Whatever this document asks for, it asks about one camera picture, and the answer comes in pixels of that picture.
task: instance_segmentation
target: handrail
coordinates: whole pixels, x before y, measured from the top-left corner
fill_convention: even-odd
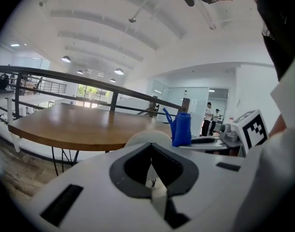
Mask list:
[[[32,78],[32,79],[40,80],[39,77],[34,77],[34,76],[30,77],[30,76],[28,76],[28,75],[22,75],[22,76],[27,77],[27,78]],[[56,84],[59,84],[59,85],[65,85],[65,86],[67,86],[67,85],[64,84],[64,83],[58,83],[58,82],[54,82],[54,81],[50,81],[50,80],[43,80],[43,81],[45,81],[45,82],[50,82],[50,83],[56,83]]]
[[[22,102],[22,101],[18,101],[18,103],[21,104],[21,105],[29,106],[29,107],[32,107],[32,108],[35,108],[35,109],[39,109],[39,110],[45,109],[45,107],[36,106],[36,105],[30,104],[30,103],[26,103],[26,102]]]
[[[112,84],[89,79],[86,77],[71,75],[71,74],[67,74],[67,73],[60,73],[60,72],[55,72],[55,71],[48,71],[48,70],[41,70],[41,69],[34,69],[34,68],[27,68],[27,67],[8,66],[8,65],[5,65],[5,66],[0,65],[0,72],[1,73],[17,72],[17,73],[21,73],[21,74],[31,74],[31,75],[43,76],[43,77],[47,77],[47,78],[58,79],[61,81],[66,81],[66,82],[82,84],[82,85],[91,86],[91,87],[97,87],[97,88],[101,88],[104,90],[112,91],[114,93],[120,93],[123,95],[139,98],[139,99],[142,99],[145,101],[155,102],[160,105],[169,106],[172,108],[183,110],[183,108],[179,105],[176,105],[176,104],[173,104],[170,102],[166,102],[166,101],[162,101],[160,99],[151,97],[146,94],[142,94],[142,93],[130,90],[130,89],[123,88],[123,87],[118,87],[118,86],[115,86]]]
[[[74,100],[74,101],[80,101],[80,102],[90,102],[90,103],[100,104],[103,106],[110,106],[111,105],[111,104],[108,104],[104,101],[89,100],[87,98],[79,98],[79,97],[73,97],[73,96],[68,96],[68,95],[61,95],[61,94],[56,94],[56,93],[47,92],[47,91],[43,91],[43,90],[32,89],[29,87],[20,87],[20,89],[29,90],[29,91],[33,91],[33,92],[37,92],[37,93],[45,94],[45,95],[56,96],[56,97],[60,97],[60,98],[68,99],[68,100]]]
[[[3,111],[5,111],[5,112],[7,112],[8,110],[7,109],[5,109],[5,108],[3,108],[2,106],[0,106],[0,110],[3,110]]]
[[[146,113],[152,113],[152,114],[160,114],[160,115],[166,115],[165,113],[159,113],[159,112],[155,112],[155,111],[149,111],[149,110],[144,110],[144,109],[139,109],[139,108],[132,108],[132,107],[127,107],[127,106],[119,106],[116,105],[116,108],[121,108],[121,109],[126,109],[126,110],[134,110],[134,111],[139,111],[139,112],[146,112]]]
[[[140,112],[140,113],[137,113],[137,115],[140,115],[140,114],[142,114],[142,113],[144,113],[144,112],[146,112],[146,111],[148,111],[148,108],[147,108],[147,109],[144,109],[144,111],[142,111],[142,112]]]

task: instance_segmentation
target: balcony railing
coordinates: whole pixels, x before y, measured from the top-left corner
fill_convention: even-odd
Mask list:
[[[110,111],[115,111],[116,108],[120,109],[126,109],[126,110],[134,110],[138,112],[148,113],[150,117],[156,114],[165,115],[165,113],[160,113],[155,111],[156,104],[164,105],[167,107],[172,107],[178,109],[178,112],[184,112],[184,108],[182,108],[179,105],[162,101],[160,99],[154,98],[152,96],[142,94],[130,89],[126,89],[123,87],[118,87],[112,84],[100,82],[97,80],[81,77],[81,76],[75,76],[67,73],[60,73],[60,72],[54,72],[54,71],[48,71],[48,70],[41,70],[41,69],[34,69],[34,68],[25,68],[25,67],[15,67],[15,66],[0,66],[0,73],[7,73],[11,76],[15,76],[12,80],[13,83],[10,83],[9,86],[15,90],[15,98],[13,101],[15,102],[15,113],[14,117],[15,119],[20,118],[19,114],[19,104],[25,105],[27,107],[32,107],[35,109],[44,109],[44,107],[36,106],[34,104],[25,103],[19,100],[19,97],[22,95],[27,94],[46,94],[51,95],[63,99],[69,99],[73,101],[79,101],[79,102],[89,102],[94,103],[98,105],[103,106],[109,106]],[[37,86],[41,78],[39,77],[46,77],[46,78],[52,78],[56,80],[66,81],[70,83],[76,83],[76,84],[82,84],[90,87],[96,87],[103,90],[108,90],[113,92],[111,103],[106,103],[103,101],[93,100],[93,99],[87,99],[87,98],[81,98],[81,97],[72,97],[65,95],[66,91],[66,85],[59,84],[58,82],[52,82],[52,81],[46,81],[42,80],[40,84]],[[123,94],[126,96],[142,99],[145,101],[149,101],[149,108],[147,109],[138,109],[138,108],[132,108],[132,107],[126,107],[126,106],[119,106],[117,105],[118,101],[118,95]]]

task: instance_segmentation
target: wooden floor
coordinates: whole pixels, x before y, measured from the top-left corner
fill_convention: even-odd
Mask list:
[[[61,173],[61,164],[57,163]],[[54,164],[29,154],[16,153],[13,146],[0,138],[0,179],[12,198],[26,205],[40,188],[56,178]]]

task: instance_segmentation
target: ceiling light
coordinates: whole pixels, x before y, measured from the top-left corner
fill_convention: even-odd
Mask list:
[[[70,63],[70,62],[71,62],[69,56],[63,56],[63,57],[61,58],[61,60],[63,60],[63,61],[66,62],[66,63]]]
[[[122,69],[116,69],[114,72],[119,75],[124,75],[124,71]]]
[[[128,20],[129,20],[130,23],[135,23],[135,22],[137,21],[136,18],[130,18],[130,19],[128,19]]]

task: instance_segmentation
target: person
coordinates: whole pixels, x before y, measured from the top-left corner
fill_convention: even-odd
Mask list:
[[[221,117],[221,115],[219,114],[219,109],[216,109],[215,113],[213,114],[212,126],[211,126],[210,133],[209,133],[210,136],[213,136],[213,130],[214,130],[215,125],[220,117]]]
[[[212,110],[212,105],[210,102],[207,103],[207,109],[206,109],[206,117],[204,120],[204,124],[202,126],[202,135],[203,136],[207,136],[207,132],[209,131],[209,125],[210,125],[210,121],[212,119],[213,116],[213,110]]]
[[[218,0],[202,0],[214,3]],[[263,38],[280,80],[295,58],[295,0],[253,0],[264,21]],[[282,115],[269,136],[286,129]]]

